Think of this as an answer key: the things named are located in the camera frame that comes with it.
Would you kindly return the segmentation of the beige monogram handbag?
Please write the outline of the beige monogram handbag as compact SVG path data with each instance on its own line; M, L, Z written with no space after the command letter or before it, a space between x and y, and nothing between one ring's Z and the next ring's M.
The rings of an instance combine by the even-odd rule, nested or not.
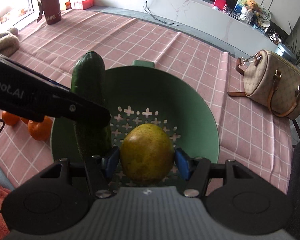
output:
M260 50L248 59L239 57L236 71L243 76L242 92L229 96L247 97L268 108L278 118L300 115L300 70L269 50Z

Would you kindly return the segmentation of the dark red TIME tumbler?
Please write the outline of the dark red TIME tumbler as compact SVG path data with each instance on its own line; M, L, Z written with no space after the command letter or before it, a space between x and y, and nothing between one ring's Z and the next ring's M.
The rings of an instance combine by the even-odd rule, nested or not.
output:
M62 19L59 0L37 0L39 7L39 15L37 23L44 18L48 25L55 24Z

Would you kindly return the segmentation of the green cucumber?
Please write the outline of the green cucumber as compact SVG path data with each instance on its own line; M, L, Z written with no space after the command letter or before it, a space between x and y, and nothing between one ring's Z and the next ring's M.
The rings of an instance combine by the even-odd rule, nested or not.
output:
M75 64L71 77L71 91L93 103L106 107L105 81L106 70L102 57L94 51L89 51ZM80 119L74 122L74 130L82 157L108 156L111 151L109 113L101 113L85 106Z

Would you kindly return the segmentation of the long white counter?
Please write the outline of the long white counter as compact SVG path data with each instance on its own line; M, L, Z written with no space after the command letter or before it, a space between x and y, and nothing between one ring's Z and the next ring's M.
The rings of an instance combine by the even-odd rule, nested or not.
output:
M253 27L203 0L94 0L94 11L139 18L189 34L235 57L276 45Z

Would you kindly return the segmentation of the green potted plant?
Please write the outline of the green potted plant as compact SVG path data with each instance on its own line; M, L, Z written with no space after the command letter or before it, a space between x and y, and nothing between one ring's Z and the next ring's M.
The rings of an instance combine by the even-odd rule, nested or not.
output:
M300 43L298 42L298 32L292 29L292 26L289 22L291 41L287 44L290 51L296 58L296 65L300 64Z

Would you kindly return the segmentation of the teddy bear toy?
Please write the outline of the teddy bear toy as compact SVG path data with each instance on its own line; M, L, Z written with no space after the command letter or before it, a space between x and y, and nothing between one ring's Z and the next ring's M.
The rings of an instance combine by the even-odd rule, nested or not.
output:
M255 0L246 0L245 5L241 9L239 18L244 23L250 24L254 17L260 16L260 10Z

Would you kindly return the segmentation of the red tissue box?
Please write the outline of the red tissue box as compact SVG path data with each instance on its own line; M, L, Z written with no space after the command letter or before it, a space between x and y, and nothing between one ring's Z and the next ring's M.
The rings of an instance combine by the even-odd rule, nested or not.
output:
M94 5L94 0L75 0L74 8L77 10L86 10Z

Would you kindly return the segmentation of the green colander bowl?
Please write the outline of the green colander bowl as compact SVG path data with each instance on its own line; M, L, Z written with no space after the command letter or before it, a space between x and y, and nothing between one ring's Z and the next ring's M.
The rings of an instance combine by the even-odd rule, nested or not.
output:
M178 191L203 190L209 184L209 170L219 156L218 129L202 97L181 79L151 67L125 66L106 69L104 98L110 111L112 146L120 147L127 134L141 124L161 127L174 149L182 148L196 160L189 180L183 180L176 165L157 183L175 186ZM100 161L98 179L117 190L135 183L120 163L112 177L107 177L106 159Z

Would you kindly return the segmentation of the small orange mandarin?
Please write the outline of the small orange mandarin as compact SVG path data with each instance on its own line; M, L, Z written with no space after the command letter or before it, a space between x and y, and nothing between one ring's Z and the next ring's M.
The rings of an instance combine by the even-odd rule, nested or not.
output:
M22 121L23 123L25 123L26 125L28 125L29 119L26 119L26 118L20 118L20 119L21 119L21 121Z
M44 117L43 122L28 122L28 132L34 140L46 141L50 137L52 120L48 116Z
M20 121L18 116L8 113L7 111L2 111L1 118L7 126L14 126Z

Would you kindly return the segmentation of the yellow-green mango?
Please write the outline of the yellow-green mango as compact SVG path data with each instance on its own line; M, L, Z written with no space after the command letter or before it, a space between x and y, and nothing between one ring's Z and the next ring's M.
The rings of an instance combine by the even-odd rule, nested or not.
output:
M161 127L141 124L123 140L120 161L123 173L133 182L140 185L157 184L173 166L174 148Z

